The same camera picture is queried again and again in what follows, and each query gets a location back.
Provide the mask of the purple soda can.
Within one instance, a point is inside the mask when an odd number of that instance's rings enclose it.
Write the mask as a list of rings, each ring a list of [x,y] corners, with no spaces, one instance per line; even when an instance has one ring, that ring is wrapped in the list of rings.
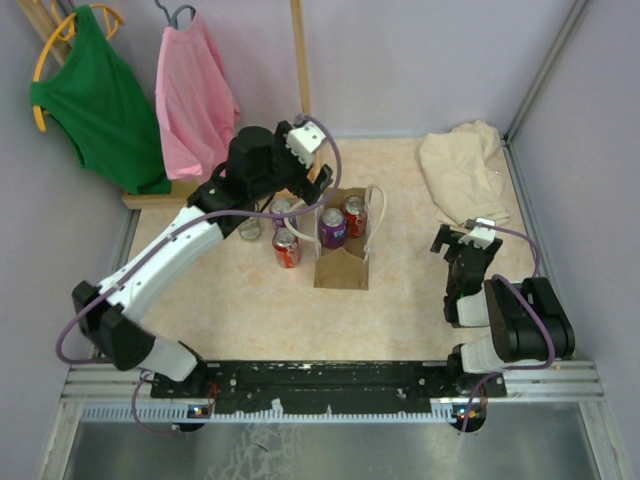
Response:
[[[325,209],[319,220],[320,239],[324,247],[337,249],[344,245],[347,223],[343,212],[337,208]]]

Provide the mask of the green glass bottle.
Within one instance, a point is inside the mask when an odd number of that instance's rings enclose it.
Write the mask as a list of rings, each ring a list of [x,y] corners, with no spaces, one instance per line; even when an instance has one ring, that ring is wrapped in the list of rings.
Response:
[[[259,239],[262,234],[260,219],[255,216],[248,217],[238,226],[237,231],[240,237],[246,241]]]

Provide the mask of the brown canvas bag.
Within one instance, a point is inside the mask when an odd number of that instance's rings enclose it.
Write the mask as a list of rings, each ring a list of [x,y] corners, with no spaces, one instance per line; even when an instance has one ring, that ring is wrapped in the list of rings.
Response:
[[[382,197],[382,207],[377,220],[369,218],[373,191],[377,190]],[[344,243],[336,249],[325,246],[321,241],[321,217],[330,208],[343,207],[348,198],[357,197],[364,201],[366,219],[362,223],[364,235],[350,237],[346,235]],[[335,195],[325,204],[314,211],[317,225],[314,235],[309,236],[297,230],[291,222],[285,220],[285,228],[298,240],[310,242],[315,248],[314,287],[337,290],[368,290],[369,289],[369,258],[373,239],[383,222],[388,205],[387,192],[376,184],[366,188],[353,187],[338,189]]]

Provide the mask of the silver top purple can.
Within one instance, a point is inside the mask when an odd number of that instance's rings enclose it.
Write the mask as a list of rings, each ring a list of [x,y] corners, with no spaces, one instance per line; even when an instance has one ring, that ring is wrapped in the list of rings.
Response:
[[[277,199],[273,200],[271,205],[269,206],[269,213],[271,215],[280,215],[280,214],[284,214],[284,213],[290,212],[291,208],[292,208],[292,204],[288,199],[277,198]],[[275,231],[286,227],[286,222],[285,222],[284,219],[272,218],[271,221],[272,221],[273,229]],[[294,229],[297,228],[297,218],[296,217],[288,217],[288,221],[289,221],[290,225]]]

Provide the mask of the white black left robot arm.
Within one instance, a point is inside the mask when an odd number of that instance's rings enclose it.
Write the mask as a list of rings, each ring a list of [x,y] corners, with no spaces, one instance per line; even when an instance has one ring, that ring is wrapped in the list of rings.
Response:
[[[232,139],[228,158],[188,197],[171,224],[132,261],[98,285],[86,281],[72,292],[73,323],[120,371],[162,375],[184,395],[208,384],[202,359],[185,344],[142,327],[146,312],[199,256],[226,240],[247,218],[263,217],[258,203],[287,190],[312,211],[337,191],[339,166],[309,173],[316,152],[334,140],[321,123],[304,115],[276,130],[250,126]]]

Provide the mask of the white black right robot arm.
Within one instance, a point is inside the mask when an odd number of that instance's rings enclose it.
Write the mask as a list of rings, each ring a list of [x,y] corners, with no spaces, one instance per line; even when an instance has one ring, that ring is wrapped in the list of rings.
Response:
[[[470,395],[482,383],[482,374],[514,369],[544,369],[574,355],[573,327],[550,281],[540,275],[540,259],[534,259],[530,277],[513,283],[500,274],[486,273],[508,233],[529,243],[528,236],[497,226],[486,219],[466,222],[465,233],[441,225],[431,251],[447,250],[448,276],[443,313],[454,328],[488,328],[481,339],[453,348],[447,359],[448,387]]]

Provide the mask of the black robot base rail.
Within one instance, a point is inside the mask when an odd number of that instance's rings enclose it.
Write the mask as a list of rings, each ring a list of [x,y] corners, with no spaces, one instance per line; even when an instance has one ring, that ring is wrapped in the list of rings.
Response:
[[[220,361],[176,382],[156,374],[151,397],[211,401],[218,414],[259,413],[278,401],[287,415],[429,413],[436,399],[466,398],[480,374],[447,361]]]

